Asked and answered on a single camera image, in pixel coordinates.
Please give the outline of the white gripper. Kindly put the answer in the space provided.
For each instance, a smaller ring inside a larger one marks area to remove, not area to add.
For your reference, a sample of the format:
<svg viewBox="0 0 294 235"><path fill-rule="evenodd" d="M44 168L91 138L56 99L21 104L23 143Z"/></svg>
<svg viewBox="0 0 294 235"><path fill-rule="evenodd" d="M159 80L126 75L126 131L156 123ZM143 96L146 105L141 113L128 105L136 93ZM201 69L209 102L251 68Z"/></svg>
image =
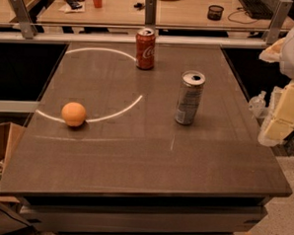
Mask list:
<svg viewBox="0 0 294 235"><path fill-rule="evenodd" d="M279 61L282 74L294 79L294 28L286 38L278 39L267 47L258 58L270 63ZM275 107L268 111L257 137L260 144L268 147L281 144L294 130L294 80L272 99Z"/></svg>

